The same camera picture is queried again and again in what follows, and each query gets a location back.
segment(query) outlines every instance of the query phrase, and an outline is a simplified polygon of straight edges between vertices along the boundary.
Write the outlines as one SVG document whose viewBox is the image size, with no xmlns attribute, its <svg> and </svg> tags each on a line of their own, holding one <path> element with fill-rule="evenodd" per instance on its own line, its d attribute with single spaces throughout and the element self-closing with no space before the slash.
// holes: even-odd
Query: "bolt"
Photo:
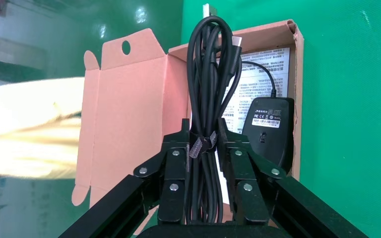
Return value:
<svg viewBox="0 0 381 238">
<path fill-rule="evenodd" d="M 170 190 L 171 191 L 176 191 L 177 189 L 179 189 L 179 186 L 175 183 L 172 183 L 172 185 L 170 185 Z"/>
<path fill-rule="evenodd" d="M 280 171 L 278 169 L 272 169 L 271 170 L 271 173 L 275 174 L 275 175 L 279 175 L 280 174 Z"/>
<path fill-rule="evenodd" d="M 140 174 L 146 174 L 147 173 L 147 168 L 142 167 L 141 169 L 139 169 L 139 173 Z"/>
<path fill-rule="evenodd" d="M 243 185 L 243 188 L 246 190 L 246 191 L 252 191 L 252 185 L 248 184 L 248 183 L 245 183 L 245 185 Z"/>
</svg>

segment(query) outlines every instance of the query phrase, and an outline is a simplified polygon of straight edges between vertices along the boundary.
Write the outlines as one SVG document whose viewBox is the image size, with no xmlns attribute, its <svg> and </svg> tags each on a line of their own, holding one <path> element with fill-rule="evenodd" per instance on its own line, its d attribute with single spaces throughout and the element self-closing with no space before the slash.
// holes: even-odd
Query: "box flap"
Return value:
<svg viewBox="0 0 381 238">
<path fill-rule="evenodd" d="M 127 55 L 122 50 L 124 42 L 130 44 L 130 52 Z M 163 56 L 165 56 L 163 49 L 152 30 L 147 28 L 129 36 L 104 43 L 101 70 L 153 60 Z"/>
<path fill-rule="evenodd" d="M 302 33 L 294 24 L 294 41 L 296 42 L 296 79 L 294 84 L 295 91 L 295 110 L 294 110 L 294 157 L 292 175 L 300 180 L 301 167 L 301 146 L 302 146 L 302 102 L 303 102 L 303 51 L 304 42 Z"/>
<path fill-rule="evenodd" d="M 243 38 L 242 52 L 248 52 L 294 43 L 293 27 L 293 20 L 285 20 L 234 31 L 233 35 Z M 187 44 L 169 49 L 169 54 L 183 61 L 186 61 L 187 53 Z"/>
<path fill-rule="evenodd" d="M 91 51 L 84 54 L 85 79 L 82 100 L 81 130 L 79 133 L 78 159 L 72 203 L 77 206 L 87 196 L 91 182 L 91 166 L 94 151 L 95 118 L 100 78 L 100 67 Z"/>
</svg>

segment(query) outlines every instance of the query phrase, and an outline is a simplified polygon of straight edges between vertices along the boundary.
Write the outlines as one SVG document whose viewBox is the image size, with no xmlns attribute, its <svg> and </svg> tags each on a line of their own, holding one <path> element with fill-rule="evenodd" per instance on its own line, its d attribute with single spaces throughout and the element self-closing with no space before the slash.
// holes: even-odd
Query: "green wall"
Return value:
<svg viewBox="0 0 381 238">
<path fill-rule="evenodd" d="M 298 24 L 305 38 L 301 182 L 381 237 L 381 1 L 186 0 L 182 43 L 205 3 L 233 30 L 289 18 Z"/>
</svg>

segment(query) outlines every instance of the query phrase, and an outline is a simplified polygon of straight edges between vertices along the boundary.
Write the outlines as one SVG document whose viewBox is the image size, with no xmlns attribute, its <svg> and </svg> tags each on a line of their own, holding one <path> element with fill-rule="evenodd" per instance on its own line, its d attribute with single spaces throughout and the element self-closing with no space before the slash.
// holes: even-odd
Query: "cardboard box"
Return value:
<svg viewBox="0 0 381 238">
<path fill-rule="evenodd" d="M 292 20 L 234 32 L 242 53 L 290 47 L 288 97 L 295 99 L 293 176 L 300 177 L 304 39 Z M 130 42 L 129 55 L 122 43 Z M 159 152 L 162 138 L 189 117 L 187 45 L 164 54 L 150 29 L 106 42 L 102 67 L 86 52 L 82 127 L 72 193 L 80 204 L 91 186 L 90 206 L 133 169 Z"/>
<path fill-rule="evenodd" d="M 234 31 L 233 35 L 242 37 L 242 54 L 290 48 L 287 97 L 295 100 L 292 176 L 299 180 L 303 101 L 303 35 L 291 19 Z M 169 50 L 169 54 L 183 61 L 186 61 L 187 52 L 187 44 Z"/>
</svg>

